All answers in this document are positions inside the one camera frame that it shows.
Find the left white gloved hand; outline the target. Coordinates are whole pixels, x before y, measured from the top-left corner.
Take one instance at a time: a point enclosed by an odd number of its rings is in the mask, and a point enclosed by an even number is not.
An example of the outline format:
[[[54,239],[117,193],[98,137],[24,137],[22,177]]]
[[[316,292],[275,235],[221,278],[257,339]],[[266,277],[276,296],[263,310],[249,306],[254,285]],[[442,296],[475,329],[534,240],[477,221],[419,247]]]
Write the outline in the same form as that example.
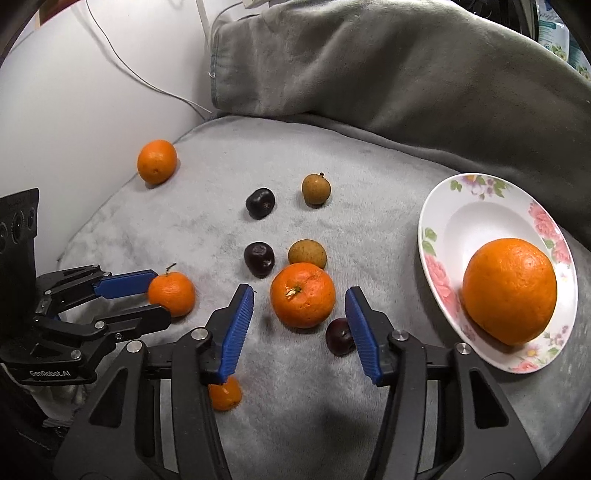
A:
[[[43,413],[50,419],[71,422],[87,399],[84,385],[24,386]]]

